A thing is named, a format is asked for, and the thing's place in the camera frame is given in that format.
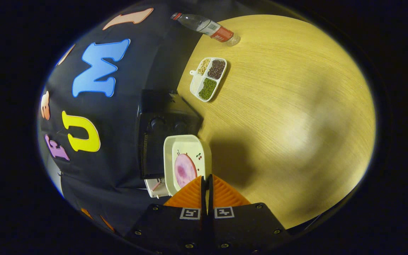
plastic bottle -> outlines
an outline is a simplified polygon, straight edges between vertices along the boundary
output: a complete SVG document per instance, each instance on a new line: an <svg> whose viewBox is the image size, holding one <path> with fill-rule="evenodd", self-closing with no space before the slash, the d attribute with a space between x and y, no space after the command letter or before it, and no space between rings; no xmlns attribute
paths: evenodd
<svg viewBox="0 0 408 255"><path fill-rule="evenodd" d="M179 21L180 24L191 30L207 34L211 38L217 39L220 42L225 42L228 46L234 46L240 41L240 36L203 16L177 12L171 16L171 19Z"/></svg>

